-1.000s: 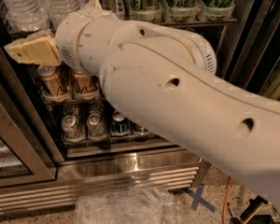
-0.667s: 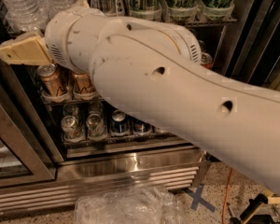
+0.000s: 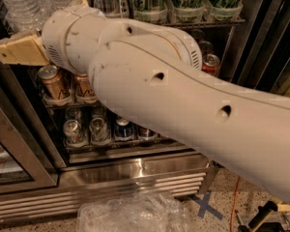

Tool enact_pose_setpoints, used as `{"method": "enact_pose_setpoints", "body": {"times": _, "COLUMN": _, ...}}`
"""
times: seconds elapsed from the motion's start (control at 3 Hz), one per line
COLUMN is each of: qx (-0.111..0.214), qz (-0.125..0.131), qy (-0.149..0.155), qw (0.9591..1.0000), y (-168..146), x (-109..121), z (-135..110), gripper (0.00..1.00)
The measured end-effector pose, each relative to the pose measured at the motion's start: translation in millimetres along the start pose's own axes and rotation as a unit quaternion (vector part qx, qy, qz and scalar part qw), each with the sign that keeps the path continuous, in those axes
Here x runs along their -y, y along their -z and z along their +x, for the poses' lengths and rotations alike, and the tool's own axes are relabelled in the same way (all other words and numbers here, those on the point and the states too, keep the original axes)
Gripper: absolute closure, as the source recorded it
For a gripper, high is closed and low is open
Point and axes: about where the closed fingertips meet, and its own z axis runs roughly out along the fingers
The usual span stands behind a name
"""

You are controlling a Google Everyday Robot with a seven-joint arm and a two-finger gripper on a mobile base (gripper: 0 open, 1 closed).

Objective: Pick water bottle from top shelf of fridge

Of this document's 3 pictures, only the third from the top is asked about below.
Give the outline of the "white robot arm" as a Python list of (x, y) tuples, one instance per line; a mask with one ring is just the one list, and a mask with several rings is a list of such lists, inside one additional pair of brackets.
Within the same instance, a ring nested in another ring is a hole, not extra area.
[(0, 40), (0, 62), (53, 63), (88, 76), (99, 101), (290, 204), (290, 98), (202, 72), (186, 32), (97, 9), (55, 12), (41, 32)]

